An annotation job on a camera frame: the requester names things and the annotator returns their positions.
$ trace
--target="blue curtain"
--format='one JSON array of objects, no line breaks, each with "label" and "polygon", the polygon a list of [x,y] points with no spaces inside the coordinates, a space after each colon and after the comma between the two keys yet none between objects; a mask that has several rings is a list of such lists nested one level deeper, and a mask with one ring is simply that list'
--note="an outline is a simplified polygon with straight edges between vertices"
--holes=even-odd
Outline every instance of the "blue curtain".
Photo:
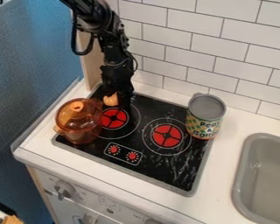
[{"label": "blue curtain", "polygon": [[10,145],[77,77],[69,10],[59,0],[12,0],[0,9],[0,202],[26,224],[53,223]]}]

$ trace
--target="gray sink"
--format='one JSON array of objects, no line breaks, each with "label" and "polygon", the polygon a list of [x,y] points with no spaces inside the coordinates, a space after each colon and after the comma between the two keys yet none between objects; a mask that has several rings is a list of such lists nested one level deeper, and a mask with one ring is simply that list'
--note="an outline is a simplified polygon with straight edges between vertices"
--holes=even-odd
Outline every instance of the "gray sink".
[{"label": "gray sink", "polygon": [[261,133],[246,139],[232,197],[247,219],[280,224],[280,137]]}]

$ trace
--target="black stovetop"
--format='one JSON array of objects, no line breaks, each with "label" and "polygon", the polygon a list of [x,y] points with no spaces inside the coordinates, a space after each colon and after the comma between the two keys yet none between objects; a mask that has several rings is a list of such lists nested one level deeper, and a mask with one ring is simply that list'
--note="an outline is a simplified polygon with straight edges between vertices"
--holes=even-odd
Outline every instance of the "black stovetop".
[{"label": "black stovetop", "polygon": [[[91,98],[102,99],[99,87]],[[130,108],[104,107],[103,129],[90,144],[74,145],[63,136],[58,146],[185,196],[194,194],[210,142],[191,137],[186,108],[136,94]]]}]

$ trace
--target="red burner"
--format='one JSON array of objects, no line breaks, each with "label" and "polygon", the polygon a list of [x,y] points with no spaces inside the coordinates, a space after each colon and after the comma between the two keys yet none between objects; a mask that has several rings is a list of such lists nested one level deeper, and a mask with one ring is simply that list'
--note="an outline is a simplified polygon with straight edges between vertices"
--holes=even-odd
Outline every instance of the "red burner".
[{"label": "red burner", "polygon": [[174,148],[182,138],[181,130],[171,124],[161,124],[152,131],[152,140],[162,148]]},{"label": "red burner", "polygon": [[129,120],[126,111],[119,108],[108,108],[103,111],[102,125],[108,130],[118,130],[122,128]]}]

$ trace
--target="tin can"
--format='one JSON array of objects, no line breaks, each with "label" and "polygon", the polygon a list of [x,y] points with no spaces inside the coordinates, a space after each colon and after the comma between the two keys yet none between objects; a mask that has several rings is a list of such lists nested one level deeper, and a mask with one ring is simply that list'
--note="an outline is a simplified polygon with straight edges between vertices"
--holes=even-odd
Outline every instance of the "tin can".
[{"label": "tin can", "polygon": [[189,101],[185,126],[193,137],[209,140],[220,131],[227,107],[223,100],[211,94],[195,94]]}]

